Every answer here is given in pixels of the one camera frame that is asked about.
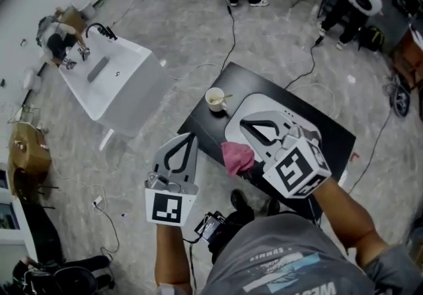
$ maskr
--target sink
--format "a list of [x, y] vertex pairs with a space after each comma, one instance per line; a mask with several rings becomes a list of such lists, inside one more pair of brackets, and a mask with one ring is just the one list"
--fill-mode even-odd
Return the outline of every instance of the sink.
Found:
[[[138, 44], [123, 38], [111, 41], [94, 28], [85, 42], [91, 55], [83, 62], [76, 44], [68, 57], [77, 65], [72, 70], [60, 66], [62, 77], [92, 120], [136, 136], [170, 91], [171, 78], [153, 52]], [[89, 82], [100, 63], [102, 69]]]
[[[251, 94], [247, 96], [244, 99], [244, 101], [241, 103], [241, 105], [239, 106], [235, 114], [230, 119], [229, 123], [226, 125], [226, 128], [225, 128], [226, 140], [230, 142], [237, 142], [239, 144], [249, 145], [251, 149], [254, 151], [255, 160], [257, 162], [263, 161], [261, 156], [259, 156], [259, 154], [257, 154], [254, 148], [250, 145], [250, 142], [244, 137], [243, 133], [241, 132], [241, 127], [239, 123], [247, 115], [253, 114], [255, 112], [265, 112], [268, 110], [276, 110], [282, 113], [292, 122], [300, 125], [306, 130], [309, 130], [310, 132], [317, 132], [319, 134], [319, 137], [321, 138], [319, 129], [317, 129], [317, 127], [314, 124], [304, 119], [304, 117], [298, 115], [294, 111], [290, 110], [284, 105], [281, 105], [280, 103], [276, 102], [275, 100], [271, 99], [270, 97], [262, 93], [255, 93], [255, 94]], [[273, 128], [261, 127], [261, 126], [256, 126], [256, 128], [263, 135], [265, 135], [270, 141], [277, 138], [276, 132]]]

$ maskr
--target black faucet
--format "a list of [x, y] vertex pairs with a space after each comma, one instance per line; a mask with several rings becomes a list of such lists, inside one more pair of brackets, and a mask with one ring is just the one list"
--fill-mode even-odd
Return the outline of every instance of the black faucet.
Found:
[[90, 24], [85, 31], [85, 37], [88, 38], [88, 31], [92, 26], [98, 26], [97, 30], [100, 32], [100, 34], [104, 35], [105, 37], [109, 39], [117, 40], [118, 37], [113, 33], [113, 31], [110, 29], [109, 26], [104, 27], [102, 24], [98, 22], [94, 22], [93, 24]]

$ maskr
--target red cloth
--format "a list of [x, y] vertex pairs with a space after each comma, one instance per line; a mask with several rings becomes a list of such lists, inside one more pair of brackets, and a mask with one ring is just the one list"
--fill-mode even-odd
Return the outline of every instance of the red cloth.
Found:
[[246, 171], [254, 165], [254, 152], [246, 144], [223, 142], [221, 144], [225, 167], [230, 175]]

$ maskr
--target white mug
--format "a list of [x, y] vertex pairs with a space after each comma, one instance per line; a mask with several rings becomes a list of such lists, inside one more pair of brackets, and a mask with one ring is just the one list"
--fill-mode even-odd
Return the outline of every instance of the white mug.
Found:
[[225, 99], [223, 99], [224, 96], [225, 93], [217, 87], [210, 88], [206, 92], [206, 102], [212, 112], [220, 112], [222, 110], [227, 110]]

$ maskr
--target gray floor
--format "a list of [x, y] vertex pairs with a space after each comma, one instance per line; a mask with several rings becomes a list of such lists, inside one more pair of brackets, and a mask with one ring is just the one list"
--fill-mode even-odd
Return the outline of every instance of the gray floor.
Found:
[[[132, 0], [107, 0], [98, 8], [96, 21], [112, 25]], [[317, 38], [313, 5], [300, 2], [289, 9], [289, 0], [269, 0], [266, 8], [249, 7], [241, 0], [233, 9], [237, 46], [230, 60], [284, 86], [312, 65], [309, 49]], [[213, 66], [194, 69], [201, 63], [222, 64], [232, 45], [231, 18], [223, 0], [136, 0], [133, 9], [113, 27], [118, 36], [151, 49], [174, 77], [175, 86], [160, 109], [136, 138], [117, 137], [104, 152], [98, 145], [107, 130], [89, 119], [52, 67], [43, 74], [42, 91], [32, 97], [42, 108], [42, 124], [50, 129], [48, 143], [57, 171], [50, 180], [60, 187], [43, 200], [56, 225], [65, 256], [82, 259], [99, 253], [101, 246], [115, 249], [110, 222], [93, 212], [91, 202], [105, 188], [107, 212], [116, 226], [120, 249], [114, 254], [116, 294], [149, 294], [155, 283], [155, 226], [145, 220], [143, 181], [155, 150], [171, 139], [198, 99], [218, 76]], [[389, 104], [382, 84], [389, 69], [382, 57], [349, 45], [343, 52], [334, 47], [340, 27], [314, 49], [316, 70], [294, 87], [321, 83], [334, 93], [332, 118], [357, 136], [354, 151], [360, 156], [349, 165], [344, 185], [350, 190], [363, 171]], [[331, 94], [320, 86], [293, 92], [321, 111], [332, 113]], [[373, 216], [377, 229], [389, 243], [403, 238], [423, 194], [423, 171], [418, 163], [423, 149], [422, 122], [416, 97], [406, 119], [392, 116], [381, 136], [373, 163], [352, 192]], [[208, 211], [228, 215], [230, 191], [243, 189], [258, 212], [268, 197], [200, 153], [197, 183], [200, 194], [184, 227], [185, 237], [195, 238], [194, 226]], [[328, 225], [323, 227], [332, 235]], [[200, 242], [194, 248], [199, 288], [210, 271], [211, 255]]]

